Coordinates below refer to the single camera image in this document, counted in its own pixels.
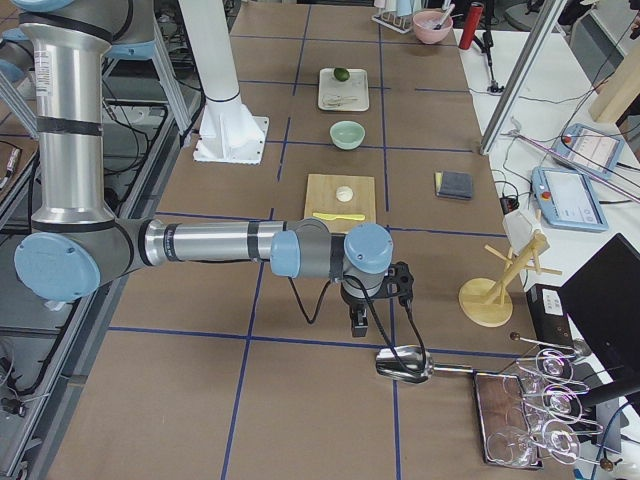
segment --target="green fruit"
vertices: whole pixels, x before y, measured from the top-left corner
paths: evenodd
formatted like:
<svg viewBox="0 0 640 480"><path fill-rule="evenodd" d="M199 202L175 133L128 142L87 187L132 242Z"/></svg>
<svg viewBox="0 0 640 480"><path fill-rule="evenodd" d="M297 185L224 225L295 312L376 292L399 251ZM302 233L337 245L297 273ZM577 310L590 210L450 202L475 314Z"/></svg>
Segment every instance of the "green fruit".
<svg viewBox="0 0 640 480"><path fill-rule="evenodd" d="M339 82L346 82L347 80L349 80L349 77L351 75L349 74L349 70L347 70L346 68L334 68L333 76Z"/></svg>

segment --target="wooden block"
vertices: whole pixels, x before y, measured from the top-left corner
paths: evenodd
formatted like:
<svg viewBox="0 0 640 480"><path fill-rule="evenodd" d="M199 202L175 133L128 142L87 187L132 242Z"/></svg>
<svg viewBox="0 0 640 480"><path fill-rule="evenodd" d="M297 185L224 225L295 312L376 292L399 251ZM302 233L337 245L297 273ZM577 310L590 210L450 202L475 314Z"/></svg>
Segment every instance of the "wooden block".
<svg viewBox="0 0 640 480"><path fill-rule="evenodd" d="M604 84L589 113L594 121L615 123L640 94L640 44L625 57Z"/></svg>
<svg viewBox="0 0 640 480"><path fill-rule="evenodd" d="M336 190L342 186L347 186L353 190L353 198L348 202L340 202L336 198ZM304 216L305 218L310 218L314 213L364 215L364 220L362 221L322 220L332 233L347 233L359 223L375 223L376 197L374 178L310 174L307 178L307 199L304 205Z"/></svg>

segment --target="black monitor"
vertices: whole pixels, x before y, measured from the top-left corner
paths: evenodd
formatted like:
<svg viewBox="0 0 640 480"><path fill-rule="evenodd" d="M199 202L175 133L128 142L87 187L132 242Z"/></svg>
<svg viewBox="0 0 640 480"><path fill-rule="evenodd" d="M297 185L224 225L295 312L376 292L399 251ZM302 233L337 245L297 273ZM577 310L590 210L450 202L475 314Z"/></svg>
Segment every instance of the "black monitor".
<svg viewBox="0 0 640 480"><path fill-rule="evenodd" d="M629 384L640 376L640 253L618 233L558 293L604 368L624 393L633 391ZM640 400L640 393L627 398ZM640 414L640 402L634 408Z"/></svg>

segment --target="white table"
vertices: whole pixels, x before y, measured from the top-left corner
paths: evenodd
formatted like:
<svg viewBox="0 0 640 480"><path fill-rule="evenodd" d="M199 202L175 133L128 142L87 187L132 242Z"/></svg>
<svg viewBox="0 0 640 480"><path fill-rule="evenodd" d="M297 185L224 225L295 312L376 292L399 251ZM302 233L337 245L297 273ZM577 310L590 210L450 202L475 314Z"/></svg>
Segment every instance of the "white table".
<svg viewBox="0 0 640 480"><path fill-rule="evenodd" d="M456 31L456 38L459 40L461 31ZM494 48L492 49L494 72L500 85L506 84L509 75L520 55L520 51L524 46L527 33L521 32L493 32ZM477 46L472 45L469 50L460 50L460 56L473 95L473 103L480 125L481 131L484 133L487 124L498 104L498 98L487 93L489 85L489 70L486 64L486 58L480 53ZM573 56L565 38L560 34L552 34L546 42L544 49L536 59L529 77L521 92L522 97L534 99L546 99L552 101L560 101L569 98L581 96L591 89L591 84L586 75L582 71L578 61ZM615 124L596 124L591 120L588 112L589 106L596 98L596 94L592 94L584 105L577 112L571 124L583 123L591 125L596 129L605 133L617 134L619 130ZM546 140L557 137L567 120L574 113L579 99L563 102L561 104L553 104L548 102L539 102L520 98L515 105L512 116L521 124L521 133L529 138ZM513 125L504 125L503 132L511 130ZM513 139L510 137L500 137L493 146L489 159L491 168L494 170L495 180L507 180L513 183L519 193L526 193L529 190L529 184L504 169L505 155ZM544 155L523 143L516 140L509 150L507 168L517 172L525 178L531 178L531 171L534 167L556 166L551 159L543 161ZM620 158L620 162L628 165L638 166L631 149L625 145L624 151ZM625 177L633 179L636 183L640 183L640 174L631 172L628 169L620 167L615 169ZM626 189L635 187L628 183L621 183L616 180L620 186ZM594 184L596 193L600 200L620 200L621 197L613 191ZM500 194L503 184L496 183L496 188ZM510 186L505 187L506 194L512 194L513 189ZM520 197L520 208L529 209L534 212L538 207L535 199L527 200L527 196ZM526 279L525 289L530 288L535 283L562 285L569 279L591 256L600 249L613 235L621 232L636 248L640 250L640 205L636 203L626 203L619 205L603 205L605 217L609 223L609 230L603 233L587 233L569 230L560 230L550 227L543 222L545 235L550 244L549 250L541 255L542 266L548 268L559 269L562 275L541 274L536 275L535 272L529 272L529 275L523 277ZM581 336L575 326L574 336ZM602 365L592 355L589 358L590 363L596 371L602 369ZM603 381L610 381L608 375L602 375ZM633 409L625 409L625 415L631 419L631 425L625 428L624 433L632 438L640 438L640 418L635 414ZM584 449L584 456L593 458L596 450L589 448ZM623 442L622 457L630 463L636 462L640 465L640 446L633 445L629 442ZM581 468L583 475L588 478L591 473L591 467L585 466ZM598 478L607 478L603 471L599 469ZM640 472L636 472L635 476L626 478L640 478Z"/></svg>

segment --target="small ball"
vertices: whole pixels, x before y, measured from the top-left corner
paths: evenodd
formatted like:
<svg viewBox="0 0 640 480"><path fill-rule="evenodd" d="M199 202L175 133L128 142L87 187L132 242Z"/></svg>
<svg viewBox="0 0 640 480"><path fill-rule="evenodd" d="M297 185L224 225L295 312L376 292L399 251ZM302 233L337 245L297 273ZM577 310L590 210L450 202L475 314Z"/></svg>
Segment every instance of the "small ball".
<svg viewBox="0 0 640 480"><path fill-rule="evenodd" d="M336 198L339 202L349 202L353 198L353 190L346 185L338 187L336 190Z"/></svg>

